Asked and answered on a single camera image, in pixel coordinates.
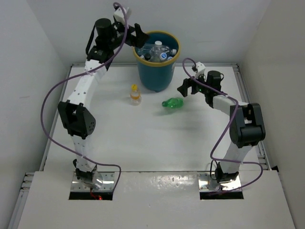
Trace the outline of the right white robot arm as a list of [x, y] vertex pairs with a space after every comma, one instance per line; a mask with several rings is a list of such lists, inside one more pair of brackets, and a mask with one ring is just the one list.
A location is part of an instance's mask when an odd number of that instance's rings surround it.
[[217, 160], [214, 172], [217, 183], [235, 180], [248, 152], [264, 140], [266, 135], [260, 105], [239, 102], [222, 92], [223, 79], [222, 73], [209, 71], [206, 76], [199, 74], [184, 79], [177, 89], [183, 97], [188, 95], [188, 90], [192, 94], [202, 93], [211, 108], [229, 116], [225, 131], [229, 132], [231, 143], [224, 158]]

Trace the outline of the small bottle yellow cap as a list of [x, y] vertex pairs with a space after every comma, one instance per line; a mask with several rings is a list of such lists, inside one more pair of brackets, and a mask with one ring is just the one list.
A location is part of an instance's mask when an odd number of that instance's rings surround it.
[[141, 92], [137, 84], [131, 85], [130, 98], [133, 105], [139, 105], [141, 103]]

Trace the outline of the bottle with blue label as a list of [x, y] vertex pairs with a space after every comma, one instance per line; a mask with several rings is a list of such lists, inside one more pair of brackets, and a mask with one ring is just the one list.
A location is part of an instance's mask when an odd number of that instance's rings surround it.
[[166, 61], [167, 60], [167, 53], [165, 53], [165, 52], [160, 53], [159, 59], [160, 59], [161, 62]]

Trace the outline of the green plastic bottle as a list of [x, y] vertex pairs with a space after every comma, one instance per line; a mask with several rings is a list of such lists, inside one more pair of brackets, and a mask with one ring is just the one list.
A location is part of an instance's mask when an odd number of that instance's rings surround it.
[[173, 97], [162, 102], [162, 107], [169, 109], [178, 109], [183, 107], [183, 99], [180, 97]]

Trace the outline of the small bottle black cap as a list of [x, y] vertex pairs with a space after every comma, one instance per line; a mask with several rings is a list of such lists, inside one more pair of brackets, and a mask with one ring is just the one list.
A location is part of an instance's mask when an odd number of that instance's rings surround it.
[[152, 56], [151, 56], [150, 53], [146, 53], [146, 54], [144, 55], [144, 59], [145, 59], [146, 61], [150, 61], [151, 58], [152, 58]]

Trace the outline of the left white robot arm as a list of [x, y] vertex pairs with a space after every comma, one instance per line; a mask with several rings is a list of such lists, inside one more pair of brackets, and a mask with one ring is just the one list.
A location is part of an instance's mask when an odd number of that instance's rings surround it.
[[93, 152], [90, 135], [95, 129], [96, 119], [90, 113], [90, 104], [94, 91], [111, 65], [115, 49], [121, 44], [141, 48], [148, 39], [149, 35], [137, 23], [130, 26], [107, 18], [98, 19], [85, 49], [84, 75], [67, 101], [58, 104], [61, 122], [77, 152], [73, 161], [76, 177], [87, 185], [92, 186], [97, 179], [96, 163], [86, 159]]

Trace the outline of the square clear bottle white cap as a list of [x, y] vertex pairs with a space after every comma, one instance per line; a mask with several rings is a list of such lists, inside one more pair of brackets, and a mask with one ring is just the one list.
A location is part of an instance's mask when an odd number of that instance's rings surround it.
[[153, 47], [152, 47], [152, 62], [161, 62], [160, 55], [162, 53], [162, 42], [161, 41], [155, 41]]

